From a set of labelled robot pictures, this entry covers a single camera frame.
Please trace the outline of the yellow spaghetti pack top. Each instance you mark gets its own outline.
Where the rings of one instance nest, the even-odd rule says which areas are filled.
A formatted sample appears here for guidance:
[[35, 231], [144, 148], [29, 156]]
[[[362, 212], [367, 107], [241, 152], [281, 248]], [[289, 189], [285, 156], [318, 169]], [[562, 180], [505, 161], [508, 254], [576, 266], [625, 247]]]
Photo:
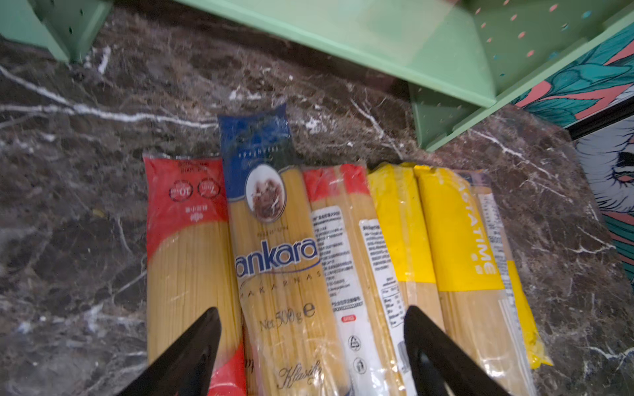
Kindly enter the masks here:
[[368, 175], [381, 230], [406, 306], [444, 329], [439, 289], [414, 169], [383, 163]]

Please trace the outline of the red spaghetti pack white label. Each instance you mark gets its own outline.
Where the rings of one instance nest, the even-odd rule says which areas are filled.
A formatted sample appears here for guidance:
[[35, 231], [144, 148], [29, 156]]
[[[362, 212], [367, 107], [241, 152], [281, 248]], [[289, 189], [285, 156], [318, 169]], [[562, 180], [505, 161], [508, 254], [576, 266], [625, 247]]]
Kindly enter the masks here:
[[356, 395], [415, 395], [405, 302], [363, 165], [304, 171], [330, 300]]

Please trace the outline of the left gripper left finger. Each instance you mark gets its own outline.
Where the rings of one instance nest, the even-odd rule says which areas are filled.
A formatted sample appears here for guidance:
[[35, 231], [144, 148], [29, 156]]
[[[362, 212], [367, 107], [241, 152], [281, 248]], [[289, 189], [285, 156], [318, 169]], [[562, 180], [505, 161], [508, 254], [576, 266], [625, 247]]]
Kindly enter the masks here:
[[218, 309], [209, 308], [119, 396], [208, 394], [221, 333]]

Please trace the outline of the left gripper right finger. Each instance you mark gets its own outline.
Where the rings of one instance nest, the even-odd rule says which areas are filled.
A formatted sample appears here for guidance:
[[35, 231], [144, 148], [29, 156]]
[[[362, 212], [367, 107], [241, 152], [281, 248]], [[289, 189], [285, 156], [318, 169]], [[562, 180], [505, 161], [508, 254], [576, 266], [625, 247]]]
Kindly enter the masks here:
[[404, 331], [417, 394], [508, 394], [419, 307], [406, 311]]

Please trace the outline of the red yellow spaghetti pack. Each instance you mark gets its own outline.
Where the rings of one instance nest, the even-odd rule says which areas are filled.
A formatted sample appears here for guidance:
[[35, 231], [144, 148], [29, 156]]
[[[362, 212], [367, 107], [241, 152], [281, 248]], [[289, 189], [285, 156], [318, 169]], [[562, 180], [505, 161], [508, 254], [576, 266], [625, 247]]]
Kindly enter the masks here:
[[222, 333], [210, 395], [245, 395], [243, 320], [219, 158], [146, 155], [147, 353], [154, 362], [205, 311]]

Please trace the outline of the blue Ankara spaghetti pack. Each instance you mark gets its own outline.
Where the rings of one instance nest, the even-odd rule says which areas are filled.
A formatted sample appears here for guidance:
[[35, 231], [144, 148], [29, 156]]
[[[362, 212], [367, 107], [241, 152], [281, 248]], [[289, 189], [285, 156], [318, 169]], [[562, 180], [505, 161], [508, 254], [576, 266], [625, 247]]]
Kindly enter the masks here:
[[234, 270], [259, 394], [350, 395], [286, 109], [218, 122]]

